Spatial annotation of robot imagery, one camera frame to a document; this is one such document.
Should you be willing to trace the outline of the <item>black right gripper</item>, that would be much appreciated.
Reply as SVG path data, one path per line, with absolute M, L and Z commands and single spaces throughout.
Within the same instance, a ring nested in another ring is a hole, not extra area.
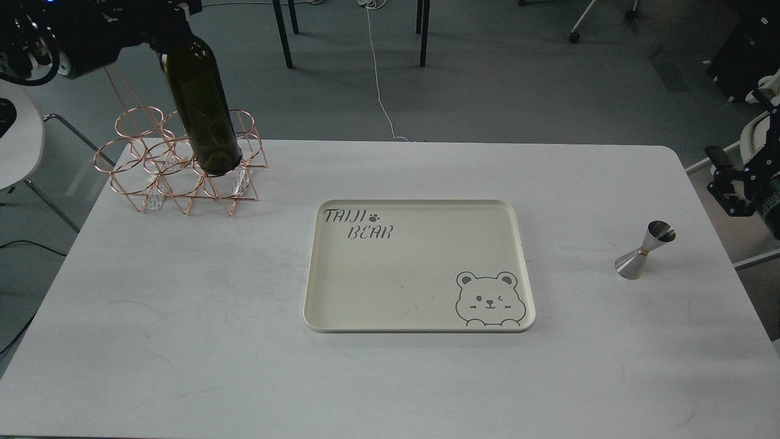
M 753 97 L 766 112 L 766 116 L 757 117 L 757 123 L 768 118 L 771 126 L 778 126 L 778 92 L 755 88 Z M 708 146 L 704 151 L 715 167 L 707 190 L 723 210 L 729 216 L 740 217 L 758 212 L 774 239 L 779 240 L 779 177 L 768 181 L 768 153 L 758 152 L 738 169 L 723 148 Z

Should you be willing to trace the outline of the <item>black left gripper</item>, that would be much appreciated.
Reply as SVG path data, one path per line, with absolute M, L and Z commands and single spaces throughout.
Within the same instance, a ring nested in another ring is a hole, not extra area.
M 167 54 L 192 39 L 201 1 L 59 1 L 59 74 L 69 79 L 114 63 L 123 48 Z

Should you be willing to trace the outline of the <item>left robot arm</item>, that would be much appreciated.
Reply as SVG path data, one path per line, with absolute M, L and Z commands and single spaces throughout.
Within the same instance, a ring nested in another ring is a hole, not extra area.
M 3 1 L 2 79 L 34 87 L 108 66 L 123 48 L 183 40 L 201 1 Z

